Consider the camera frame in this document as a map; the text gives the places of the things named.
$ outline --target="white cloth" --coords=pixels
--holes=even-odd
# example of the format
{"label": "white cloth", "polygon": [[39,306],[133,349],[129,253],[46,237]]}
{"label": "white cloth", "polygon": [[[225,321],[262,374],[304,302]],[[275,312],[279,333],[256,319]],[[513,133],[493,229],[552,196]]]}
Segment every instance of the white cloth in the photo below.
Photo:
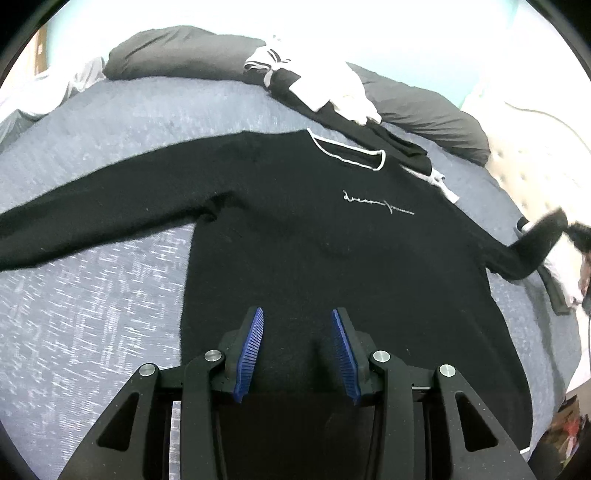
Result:
{"label": "white cloth", "polygon": [[445,198],[447,198],[450,202],[456,203],[460,199],[459,196],[457,196],[450,189],[448,189],[446,185],[443,183],[443,180],[445,180],[445,175],[435,170],[435,168],[431,169],[431,174],[428,177],[426,175],[423,175],[422,173],[414,171],[405,166],[402,166],[402,168],[410,174],[414,175],[415,177],[426,181],[429,185],[433,185],[434,187],[440,189],[441,192],[444,194]]}
{"label": "white cloth", "polygon": [[330,102],[335,112],[359,125],[366,125],[368,119],[377,124],[382,122],[373,103],[367,100],[359,76],[344,60],[325,51],[293,48],[273,39],[247,58],[244,69],[265,73],[267,88],[277,70],[297,73],[301,78],[290,86],[290,91],[312,111],[317,112]]}
{"label": "white cloth", "polygon": [[0,122],[17,110],[33,120],[39,120],[68,98],[104,79],[104,66],[103,58],[97,57],[82,67],[50,67],[22,88],[0,99]]}

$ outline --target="bed sheet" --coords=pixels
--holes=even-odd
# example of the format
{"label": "bed sheet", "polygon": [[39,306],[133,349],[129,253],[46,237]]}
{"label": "bed sheet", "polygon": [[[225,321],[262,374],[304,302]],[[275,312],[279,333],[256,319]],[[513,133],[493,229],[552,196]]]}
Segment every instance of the bed sheet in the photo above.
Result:
{"label": "bed sheet", "polygon": [[[258,86],[197,79],[104,81],[68,100],[0,154],[0,212],[105,165],[192,138],[310,127],[352,144]],[[520,214],[485,169],[425,139],[458,205],[499,240]],[[178,365],[192,225],[102,245],[37,268],[0,273],[0,421],[40,480],[54,480],[129,375]],[[555,317],[534,273],[489,274],[530,382],[535,444],[580,359],[573,316]],[[178,478],[178,411],[171,478]]]}

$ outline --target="sweater sleeve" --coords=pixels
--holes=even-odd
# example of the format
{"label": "sweater sleeve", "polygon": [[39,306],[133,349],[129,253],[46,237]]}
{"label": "sweater sleeve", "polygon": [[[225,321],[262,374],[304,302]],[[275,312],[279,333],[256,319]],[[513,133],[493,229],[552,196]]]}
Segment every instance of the sweater sleeve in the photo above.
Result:
{"label": "sweater sleeve", "polygon": [[506,246],[471,220],[459,208],[456,209],[465,228],[475,238],[484,258],[485,266],[506,280],[521,280],[538,268],[552,247],[568,227],[562,209],[543,217],[519,240]]}
{"label": "sweater sleeve", "polygon": [[245,134],[154,150],[56,188],[0,215],[0,270],[116,241],[168,221],[217,215]]}

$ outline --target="black sweater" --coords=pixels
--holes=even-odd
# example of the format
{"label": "black sweater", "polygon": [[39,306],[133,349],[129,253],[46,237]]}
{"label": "black sweater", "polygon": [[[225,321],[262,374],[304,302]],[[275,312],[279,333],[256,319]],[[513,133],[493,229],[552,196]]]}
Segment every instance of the black sweater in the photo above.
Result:
{"label": "black sweater", "polygon": [[379,349],[454,365],[528,446],[528,384],[485,267],[509,280],[531,273],[564,213],[506,247],[391,158],[378,170],[379,154],[320,143],[326,151],[307,131],[243,132],[102,168],[0,215],[0,269],[190,218],[183,362],[256,305],[265,337],[251,391],[338,390],[330,312],[344,306]]}

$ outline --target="tufted headboard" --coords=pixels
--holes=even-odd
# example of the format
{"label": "tufted headboard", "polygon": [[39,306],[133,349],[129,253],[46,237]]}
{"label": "tufted headboard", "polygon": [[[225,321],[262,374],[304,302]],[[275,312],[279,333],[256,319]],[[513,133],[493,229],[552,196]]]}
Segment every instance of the tufted headboard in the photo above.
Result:
{"label": "tufted headboard", "polygon": [[[582,134],[550,113],[511,105],[480,86],[462,110],[478,119],[488,136],[486,169],[527,219],[562,207],[569,222],[591,225],[591,149]],[[568,244],[566,238],[561,242]],[[569,252],[572,275],[578,277],[581,256],[570,246]]]}

